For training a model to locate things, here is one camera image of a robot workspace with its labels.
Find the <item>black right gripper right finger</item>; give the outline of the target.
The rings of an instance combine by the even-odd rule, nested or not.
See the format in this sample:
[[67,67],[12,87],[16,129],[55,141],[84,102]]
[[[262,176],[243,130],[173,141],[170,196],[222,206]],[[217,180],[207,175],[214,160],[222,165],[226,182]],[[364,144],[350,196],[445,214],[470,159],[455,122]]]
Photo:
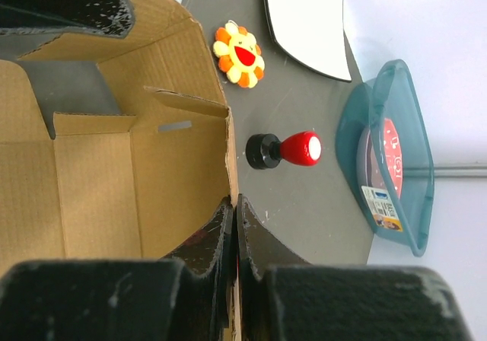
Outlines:
[[284,245],[249,200],[236,206],[245,340],[469,340],[448,284],[404,266],[318,266]]

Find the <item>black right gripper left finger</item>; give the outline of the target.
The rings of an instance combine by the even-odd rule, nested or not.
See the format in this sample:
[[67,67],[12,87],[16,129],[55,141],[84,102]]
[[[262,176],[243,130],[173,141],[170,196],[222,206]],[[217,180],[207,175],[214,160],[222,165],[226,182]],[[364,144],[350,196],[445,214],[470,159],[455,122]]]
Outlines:
[[32,260],[1,279],[3,340],[220,340],[233,207],[159,260]]

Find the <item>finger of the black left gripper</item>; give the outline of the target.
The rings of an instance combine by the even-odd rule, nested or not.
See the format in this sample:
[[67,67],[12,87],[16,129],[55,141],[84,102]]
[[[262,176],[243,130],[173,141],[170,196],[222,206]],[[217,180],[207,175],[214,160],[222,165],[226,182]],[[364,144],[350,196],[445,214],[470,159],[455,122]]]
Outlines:
[[122,39],[135,24],[130,0],[1,0],[1,35],[85,33]]

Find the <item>brown cardboard box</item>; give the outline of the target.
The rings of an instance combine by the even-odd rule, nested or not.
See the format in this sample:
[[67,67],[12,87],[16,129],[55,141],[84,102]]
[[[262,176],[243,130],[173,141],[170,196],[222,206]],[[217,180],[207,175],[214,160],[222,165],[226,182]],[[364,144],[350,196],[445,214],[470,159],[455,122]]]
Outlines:
[[233,207],[233,122],[200,24],[175,0],[130,0],[122,38],[51,33],[23,55],[93,62],[116,115],[54,113],[1,63],[1,279],[32,260],[159,260]]

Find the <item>red black stamp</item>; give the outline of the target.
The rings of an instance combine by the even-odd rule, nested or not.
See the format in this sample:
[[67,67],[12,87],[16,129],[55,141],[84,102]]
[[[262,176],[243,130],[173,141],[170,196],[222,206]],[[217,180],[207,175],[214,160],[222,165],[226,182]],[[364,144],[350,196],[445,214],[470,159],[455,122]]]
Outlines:
[[320,161],[322,143],[312,131],[299,132],[281,141],[271,133],[252,135],[245,154],[249,165],[256,170],[276,168],[281,161],[311,167]]

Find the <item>orange plush flower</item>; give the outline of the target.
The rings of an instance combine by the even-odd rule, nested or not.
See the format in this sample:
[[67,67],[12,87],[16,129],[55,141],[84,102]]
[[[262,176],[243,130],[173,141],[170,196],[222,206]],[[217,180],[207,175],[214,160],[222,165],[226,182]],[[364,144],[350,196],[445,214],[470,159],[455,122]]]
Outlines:
[[255,36],[236,22],[228,20],[215,31],[212,51],[218,59],[218,69],[232,84],[250,89],[263,79],[262,50]]

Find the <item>pink dotted plate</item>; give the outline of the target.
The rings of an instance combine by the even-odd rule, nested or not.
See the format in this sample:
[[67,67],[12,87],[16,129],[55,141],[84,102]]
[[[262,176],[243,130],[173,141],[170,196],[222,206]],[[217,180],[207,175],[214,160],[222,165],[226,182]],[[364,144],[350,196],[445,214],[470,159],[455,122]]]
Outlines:
[[379,158],[374,150],[371,130],[365,127],[358,143],[356,170],[359,186],[370,186],[386,189],[384,175],[380,167],[384,166],[398,197],[403,188],[403,153],[399,134],[390,118],[384,120],[382,156]]

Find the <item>teal plastic bin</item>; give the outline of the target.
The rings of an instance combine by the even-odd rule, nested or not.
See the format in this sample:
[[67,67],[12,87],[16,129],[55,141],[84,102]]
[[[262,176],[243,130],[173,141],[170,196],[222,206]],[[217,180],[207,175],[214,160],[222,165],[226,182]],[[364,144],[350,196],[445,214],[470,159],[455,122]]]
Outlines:
[[401,59],[349,95],[336,158],[371,230],[422,257],[434,202],[434,162],[415,85]]

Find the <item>white square plate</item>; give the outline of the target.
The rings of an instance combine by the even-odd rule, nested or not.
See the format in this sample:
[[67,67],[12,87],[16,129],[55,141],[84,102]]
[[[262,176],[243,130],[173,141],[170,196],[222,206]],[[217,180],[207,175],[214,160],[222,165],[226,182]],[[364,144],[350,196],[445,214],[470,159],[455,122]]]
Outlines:
[[350,82],[343,0],[264,0],[272,39],[291,58],[337,81]]

